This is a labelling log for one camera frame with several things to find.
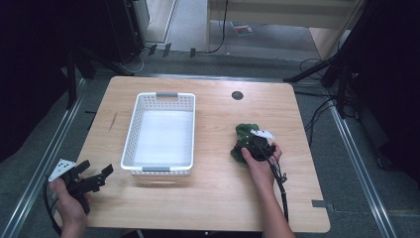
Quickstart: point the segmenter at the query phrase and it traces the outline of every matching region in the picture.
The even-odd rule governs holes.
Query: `table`
[[[229,0],[227,21],[307,27],[322,60],[358,19],[364,0]],[[223,21],[225,0],[207,0],[206,51],[210,21]]]
[[[196,95],[194,166],[185,182],[146,183],[120,162],[140,92]],[[244,93],[242,100],[233,91]],[[285,83],[116,76],[111,79],[78,162],[89,160],[90,177],[112,164],[114,173],[89,213],[89,226],[214,231],[262,231],[259,201],[247,166],[230,156],[235,127],[257,123],[283,150],[290,225],[294,232],[327,232],[326,208],[292,87]],[[277,186],[276,195],[281,202]]]

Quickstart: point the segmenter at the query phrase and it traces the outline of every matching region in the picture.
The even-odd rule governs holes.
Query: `white object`
[[[58,177],[62,176],[67,171],[71,170],[76,166],[75,162],[70,162],[67,160],[60,159],[58,164],[55,166],[55,169],[52,171],[52,174],[49,177],[49,181],[53,181]]]
[[[121,168],[132,175],[190,175],[195,95],[142,92],[137,96]]]
[[[275,140],[275,137],[271,135],[271,133],[268,130],[256,131],[256,130],[251,129],[251,133],[259,137]]]

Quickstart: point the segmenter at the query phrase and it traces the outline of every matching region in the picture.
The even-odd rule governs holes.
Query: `wooden table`
[[[122,170],[120,162],[136,96],[140,92],[196,95],[194,166],[185,182],[150,184]],[[233,91],[244,93],[242,100]],[[240,123],[268,129],[283,151],[290,225],[295,232],[327,232],[323,200],[292,87],[284,83],[121,77],[111,79],[79,162],[93,176],[112,164],[94,202],[89,226],[214,231],[261,231],[261,213],[247,166],[231,156]],[[280,196],[275,185],[278,200]]]

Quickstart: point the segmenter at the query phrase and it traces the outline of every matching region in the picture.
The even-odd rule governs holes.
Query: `gray carpet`
[[[145,66],[136,75],[188,74],[259,78],[261,81],[278,81],[298,73],[299,62],[277,59],[252,59],[226,56],[198,55],[191,59],[189,54],[171,53],[163,58],[161,52],[151,57],[143,55]],[[139,59],[126,67],[140,68]],[[97,74],[89,79],[85,97],[56,156],[75,161],[87,136],[93,114],[96,111],[109,80],[115,75],[99,64]],[[324,93],[318,80],[306,80],[294,85],[296,91]],[[316,108],[326,100],[322,97],[296,95],[304,125],[311,119]],[[47,117],[34,130],[25,145],[14,156],[0,164],[0,230],[4,230],[15,206],[26,189],[26,185],[43,156],[54,130],[58,126],[66,104],[64,95],[52,108]],[[391,220],[399,237],[416,237],[420,234],[420,192],[416,184],[403,173],[387,173],[378,168],[367,136],[354,119],[348,119],[360,146],[369,173],[372,176],[385,206],[389,210],[409,210],[409,213],[394,212]],[[367,199],[349,159],[342,137],[330,111],[326,111],[314,127],[312,157],[317,170],[321,189],[329,209],[331,230],[326,234],[297,233],[297,237],[380,237]],[[85,237],[118,237],[118,229],[88,228]],[[51,228],[43,201],[39,195],[26,218],[19,237],[56,237]]]

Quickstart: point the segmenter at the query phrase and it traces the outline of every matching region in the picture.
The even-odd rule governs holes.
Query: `black stand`
[[[367,0],[361,17],[355,24],[347,39],[344,41],[342,47],[335,55],[291,78],[285,78],[283,81],[297,82],[325,67],[328,67],[327,71],[321,79],[321,82],[324,87],[331,87],[334,82],[340,78],[337,110],[344,118],[346,87],[351,77],[350,59],[352,58],[352,51],[363,44],[363,33],[368,32],[368,28],[370,27],[368,23],[371,22],[371,19],[375,17],[374,13],[376,13],[375,10],[379,3],[379,0]]]
[[[132,72],[128,72],[124,69],[121,69],[111,62],[101,58],[94,52],[82,49],[82,48],[74,48],[75,50],[68,50],[67,52],[67,85],[68,85],[68,102],[67,102],[67,109],[70,109],[71,106],[74,104],[77,98],[77,88],[76,88],[76,77],[75,77],[75,67],[80,70],[80,73],[83,77],[86,78],[93,78],[95,75],[95,69],[93,68],[92,64],[90,63],[89,59],[96,60],[103,64],[104,66],[108,67],[109,69],[116,72],[118,75],[124,76],[134,76]]]
[[[77,4],[72,4],[73,1],[59,0],[59,1],[46,1],[43,2],[43,13],[46,15],[51,23],[50,34],[56,36],[62,41],[65,61],[67,66],[67,86],[68,86],[68,102],[67,109],[71,108],[77,98],[77,85],[75,78],[75,66],[80,70],[85,78],[93,78],[95,69],[93,68],[90,60],[96,60],[104,66],[110,68],[118,75],[133,76],[134,74],[122,68],[113,65],[108,60],[98,56],[93,51],[84,49],[83,43],[79,36],[78,29],[83,26],[77,25],[74,14],[79,11],[81,1]]]

